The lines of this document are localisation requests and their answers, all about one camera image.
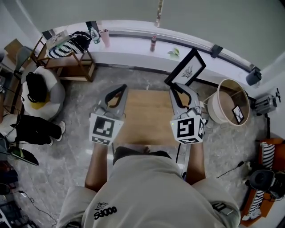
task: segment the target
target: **striped bag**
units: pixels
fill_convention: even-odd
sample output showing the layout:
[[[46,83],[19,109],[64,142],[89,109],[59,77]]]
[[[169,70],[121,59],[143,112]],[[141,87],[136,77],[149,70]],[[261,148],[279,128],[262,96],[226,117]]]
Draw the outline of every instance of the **striped bag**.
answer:
[[[64,43],[59,49],[51,49],[47,56],[52,59],[68,56],[71,52],[83,54],[89,47],[92,40],[86,32],[75,32],[70,35],[70,40]]]
[[[261,153],[262,165],[271,169],[273,166],[275,145],[262,142],[261,149],[262,149],[262,153]],[[264,195],[263,191],[259,191],[259,190],[256,191],[255,198],[252,202],[249,213],[247,215],[250,217],[250,219],[253,219],[250,215],[256,214],[255,211],[259,210],[261,203],[262,203],[263,195]]]

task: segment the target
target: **brown bottle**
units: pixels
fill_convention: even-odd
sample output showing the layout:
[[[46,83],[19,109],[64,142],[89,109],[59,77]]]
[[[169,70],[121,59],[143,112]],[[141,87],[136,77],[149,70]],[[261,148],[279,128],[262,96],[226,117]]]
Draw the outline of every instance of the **brown bottle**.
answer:
[[[155,51],[155,45],[156,45],[156,36],[153,36],[152,39],[151,39],[151,52],[154,52]]]

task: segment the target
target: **pink bottle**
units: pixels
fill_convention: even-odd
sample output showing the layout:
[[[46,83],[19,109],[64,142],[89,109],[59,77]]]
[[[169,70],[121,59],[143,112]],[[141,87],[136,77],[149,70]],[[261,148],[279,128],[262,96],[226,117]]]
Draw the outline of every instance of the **pink bottle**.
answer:
[[[100,35],[101,35],[101,38],[105,44],[105,47],[110,47],[110,37],[109,37],[109,30],[108,29],[103,29],[103,30],[100,30]]]

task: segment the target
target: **black backpack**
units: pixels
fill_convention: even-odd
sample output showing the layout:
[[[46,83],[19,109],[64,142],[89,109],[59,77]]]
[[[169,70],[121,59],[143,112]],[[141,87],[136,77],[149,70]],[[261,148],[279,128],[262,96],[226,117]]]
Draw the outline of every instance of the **black backpack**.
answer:
[[[45,102],[47,88],[44,78],[40,74],[30,72],[26,77],[26,81],[29,91],[28,99],[30,102]]]

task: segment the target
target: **round basket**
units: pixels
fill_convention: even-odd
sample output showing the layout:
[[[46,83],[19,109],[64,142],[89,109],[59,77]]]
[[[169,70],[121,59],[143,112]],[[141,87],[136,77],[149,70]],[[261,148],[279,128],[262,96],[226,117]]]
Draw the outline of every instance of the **round basket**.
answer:
[[[223,80],[217,92],[208,101],[210,117],[219,124],[244,125],[249,117],[248,96],[244,89],[232,79]]]

